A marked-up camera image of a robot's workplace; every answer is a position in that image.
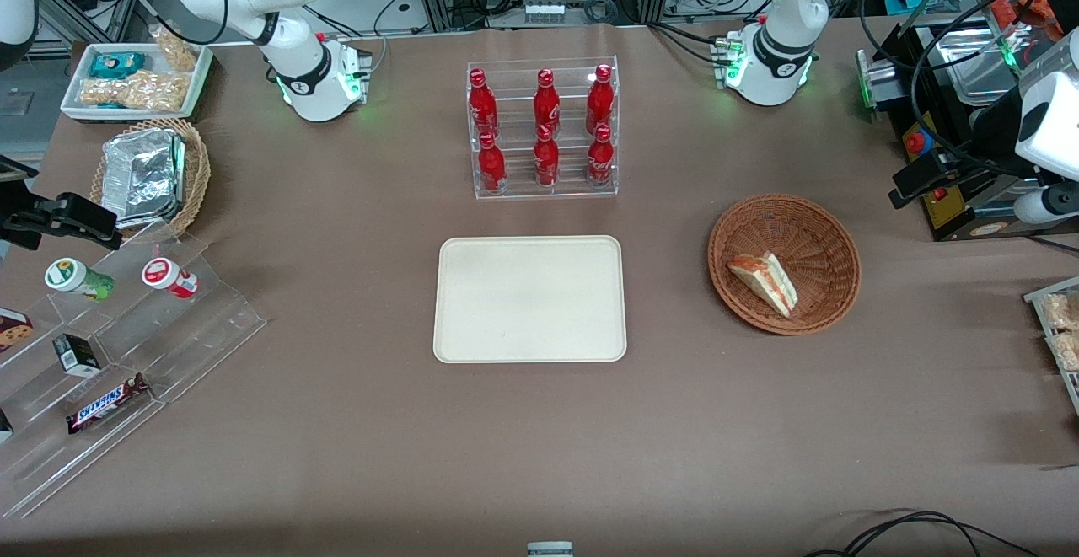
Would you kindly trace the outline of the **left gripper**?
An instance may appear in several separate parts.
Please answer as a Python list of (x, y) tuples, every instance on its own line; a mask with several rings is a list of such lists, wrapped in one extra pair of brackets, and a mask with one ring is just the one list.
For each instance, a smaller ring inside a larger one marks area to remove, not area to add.
[[(970, 151), (998, 172), (1029, 178), (1037, 172), (1076, 180), (1078, 169), (1078, 91), (1066, 72), (1052, 72), (1023, 91), (1010, 89), (974, 119)], [(915, 165), (899, 169), (888, 193), (893, 209), (906, 207), (939, 185), (978, 174), (966, 158), (929, 151)]]

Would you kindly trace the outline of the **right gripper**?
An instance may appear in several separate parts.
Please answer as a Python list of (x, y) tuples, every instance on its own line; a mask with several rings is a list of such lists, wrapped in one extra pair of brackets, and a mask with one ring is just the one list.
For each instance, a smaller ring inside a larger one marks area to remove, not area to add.
[(77, 193), (62, 193), (53, 200), (38, 199), (23, 179), (1, 184), (1, 237), (4, 242), (31, 252), (40, 247), (41, 235), (80, 237), (110, 250), (118, 250), (122, 245), (114, 212)]

